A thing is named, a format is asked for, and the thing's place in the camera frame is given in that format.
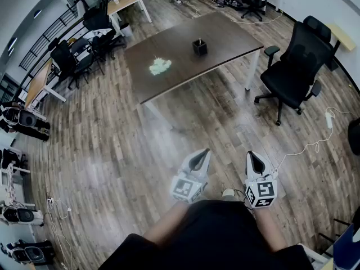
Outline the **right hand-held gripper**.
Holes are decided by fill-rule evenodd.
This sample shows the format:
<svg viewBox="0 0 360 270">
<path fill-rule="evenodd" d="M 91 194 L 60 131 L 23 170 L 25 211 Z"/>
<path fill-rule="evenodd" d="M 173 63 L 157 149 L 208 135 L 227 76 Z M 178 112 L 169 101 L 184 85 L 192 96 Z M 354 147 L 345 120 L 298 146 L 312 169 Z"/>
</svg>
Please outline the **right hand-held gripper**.
<svg viewBox="0 0 360 270">
<path fill-rule="evenodd" d="M 246 154 L 245 194 L 252 208 L 265 208 L 277 197 L 276 175 L 272 174 L 269 161 L 254 151 Z"/>
</svg>

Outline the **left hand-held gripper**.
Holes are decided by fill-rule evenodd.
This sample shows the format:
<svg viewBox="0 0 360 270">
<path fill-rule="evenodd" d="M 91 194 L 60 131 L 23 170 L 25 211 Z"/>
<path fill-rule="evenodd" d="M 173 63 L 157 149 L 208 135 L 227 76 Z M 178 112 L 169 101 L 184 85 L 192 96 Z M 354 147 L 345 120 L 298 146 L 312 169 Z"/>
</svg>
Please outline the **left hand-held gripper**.
<svg viewBox="0 0 360 270">
<path fill-rule="evenodd" d="M 186 204 L 193 204 L 205 190 L 209 180 L 208 170 L 212 152 L 209 148 L 197 150 L 185 157 L 182 163 L 182 171 L 172 179 L 170 195 Z"/>
</svg>

